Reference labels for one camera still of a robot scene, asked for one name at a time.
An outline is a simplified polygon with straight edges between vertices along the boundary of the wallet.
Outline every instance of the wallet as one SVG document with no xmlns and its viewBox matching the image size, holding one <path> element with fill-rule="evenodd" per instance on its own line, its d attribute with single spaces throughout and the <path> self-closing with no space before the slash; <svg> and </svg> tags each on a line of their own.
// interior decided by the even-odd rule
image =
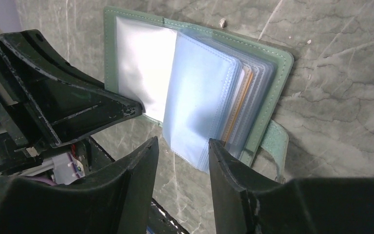
<svg viewBox="0 0 374 234">
<path fill-rule="evenodd" d="M 180 157 L 208 171 L 208 140 L 250 166 L 261 145 L 282 176 L 288 136 L 270 120 L 290 53 L 143 12 L 104 10 L 105 88 L 142 103 Z"/>
</svg>

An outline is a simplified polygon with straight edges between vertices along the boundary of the green wallet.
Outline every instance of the green wallet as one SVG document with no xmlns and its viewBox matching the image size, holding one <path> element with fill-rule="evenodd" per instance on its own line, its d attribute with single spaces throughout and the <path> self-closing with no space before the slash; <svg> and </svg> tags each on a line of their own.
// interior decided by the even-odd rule
<svg viewBox="0 0 374 234">
<path fill-rule="evenodd" d="M 293 65 L 293 56 L 283 50 L 263 45 L 254 41 L 240 38 L 225 31 L 210 29 L 199 25 L 169 20 L 160 16 L 138 11 L 106 7 L 104 9 L 104 45 L 105 45 L 105 88 L 118 93 L 117 69 L 117 17 L 137 20 L 147 24 L 165 27 L 173 30 L 188 29 L 213 38 L 225 45 L 240 51 L 246 51 L 251 56 L 257 56 L 275 63 L 277 66 L 273 81 L 264 98 L 258 116 L 248 135 L 244 150 L 239 158 L 244 164 L 251 166 L 259 146 L 264 148 L 274 159 L 277 166 L 277 179 L 283 178 L 286 158 L 288 135 L 286 131 L 271 116 L 279 100 L 281 91 Z M 149 121 L 161 125 L 148 116 L 142 116 Z"/>
</svg>

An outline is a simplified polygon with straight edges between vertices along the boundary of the stack of cards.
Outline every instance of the stack of cards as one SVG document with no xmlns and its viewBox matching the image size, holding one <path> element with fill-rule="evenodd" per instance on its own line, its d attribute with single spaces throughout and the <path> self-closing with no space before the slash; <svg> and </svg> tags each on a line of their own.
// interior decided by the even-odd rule
<svg viewBox="0 0 374 234">
<path fill-rule="evenodd" d="M 202 171 L 210 138 L 241 155 L 275 63 L 206 34 L 127 17 L 116 18 L 115 43 L 118 93 L 162 123 L 171 150 Z"/>
</svg>

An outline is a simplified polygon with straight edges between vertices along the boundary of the concrete floor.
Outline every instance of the concrete floor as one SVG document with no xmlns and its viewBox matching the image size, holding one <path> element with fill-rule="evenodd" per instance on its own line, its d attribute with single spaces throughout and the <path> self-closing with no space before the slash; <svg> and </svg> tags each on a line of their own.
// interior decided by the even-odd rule
<svg viewBox="0 0 374 234">
<path fill-rule="evenodd" d="M 17 0 L 72 65 L 104 79 L 103 13 L 113 5 L 217 26 L 283 46 L 296 59 L 273 118 L 290 135 L 285 177 L 374 177 L 374 0 Z M 115 158 L 160 138 L 154 198 L 191 233 L 215 233 L 210 180 L 174 155 L 158 126 L 117 124 L 95 139 Z M 253 168 L 274 177 L 266 154 Z"/>
</svg>

